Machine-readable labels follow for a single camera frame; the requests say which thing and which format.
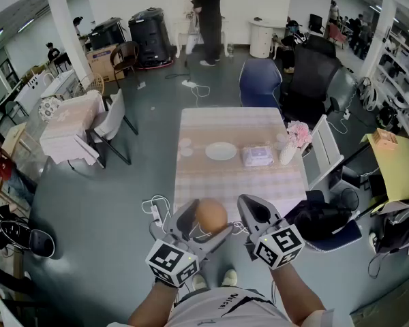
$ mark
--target black shirt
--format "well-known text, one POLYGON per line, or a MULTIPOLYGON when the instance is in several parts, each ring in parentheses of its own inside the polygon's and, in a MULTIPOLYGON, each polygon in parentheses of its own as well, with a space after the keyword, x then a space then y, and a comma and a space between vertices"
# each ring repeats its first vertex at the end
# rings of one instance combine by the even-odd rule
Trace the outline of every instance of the black shirt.
POLYGON ((220 0, 193 0, 194 8, 202 8, 198 14, 200 28, 220 27, 221 10, 219 8, 220 0))
POLYGON ((52 50, 48 51, 48 60, 51 62, 53 59, 55 59, 56 57, 58 57, 61 53, 59 52, 59 50, 57 48, 53 48, 52 50))

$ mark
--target tissue box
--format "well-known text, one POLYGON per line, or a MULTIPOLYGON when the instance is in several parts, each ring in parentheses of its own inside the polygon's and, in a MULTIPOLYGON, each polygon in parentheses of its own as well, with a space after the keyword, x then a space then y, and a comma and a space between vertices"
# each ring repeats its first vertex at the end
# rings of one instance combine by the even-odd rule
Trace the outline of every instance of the tissue box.
POLYGON ((243 148, 243 162, 246 167, 269 166, 274 162, 273 152, 269 146, 243 148))

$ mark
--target white stand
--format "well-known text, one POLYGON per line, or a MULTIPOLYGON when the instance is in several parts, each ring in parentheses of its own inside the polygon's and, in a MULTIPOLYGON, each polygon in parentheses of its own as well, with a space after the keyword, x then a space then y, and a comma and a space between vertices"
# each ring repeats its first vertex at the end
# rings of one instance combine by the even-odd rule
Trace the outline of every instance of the white stand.
MULTIPOLYGON (((176 58, 180 57, 180 51, 182 50, 182 44, 181 44, 181 36, 182 35, 188 35, 188 30, 190 28, 190 23, 191 20, 188 18, 180 18, 178 20, 175 20, 174 25, 175 25, 175 37, 176 37, 176 47, 177 47, 177 54, 176 58)), ((221 29, 221 36, 223 40, 223 45, 224 45, 224 55, 226 57, 229 57, 229 52, 227 51, 227 44, 228 44, 228 21, 226 19, 222 20, 222 29, 221 29)))
POLYGON ((274 29, 279 29, 279 33, 282 33, 282 29, 284 30, 286 27, 286 21, 252 19, 249 22, 252 25, 250 54, 256 58, 268 58, 274 29))

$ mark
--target checkered tablecloth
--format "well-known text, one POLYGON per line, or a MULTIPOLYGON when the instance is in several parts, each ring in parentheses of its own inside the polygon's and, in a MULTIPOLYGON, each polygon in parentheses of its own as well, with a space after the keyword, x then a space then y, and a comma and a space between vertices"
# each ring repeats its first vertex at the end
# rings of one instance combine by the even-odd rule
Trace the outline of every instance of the checkered tablecloth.
POLYGON ((182 111, 175 184, 175 211, 195 198, 215 198, 228 211, 228 221, 240 221, 237 199, 255 195, 272 203, 284 217, 306 199, 296 159, 279 163, 278 138, 287 137, 276 108, 201 108, 182 111), (216 142, 236 146, 228 161, 214 161, 205 149, 216 142), (271 166, 244 167, 241 149, 272 146, 271 166))
POLYGON ((98 92, 61 102, 40 138, 44 154, 56 164, 73 159, 94 164, 99 154, 87 144, 85 130, 101 112, 104 105, 98 92))

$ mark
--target brown ball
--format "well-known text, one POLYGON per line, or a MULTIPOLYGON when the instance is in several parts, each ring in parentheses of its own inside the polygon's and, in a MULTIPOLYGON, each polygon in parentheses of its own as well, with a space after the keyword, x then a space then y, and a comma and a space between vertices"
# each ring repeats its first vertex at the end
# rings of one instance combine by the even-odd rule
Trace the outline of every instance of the brown ball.
POLYGON ((227 211, 214 199, 202 199, 197 207, 196 218, 206 233, 218 234, 227 227, 227 211))

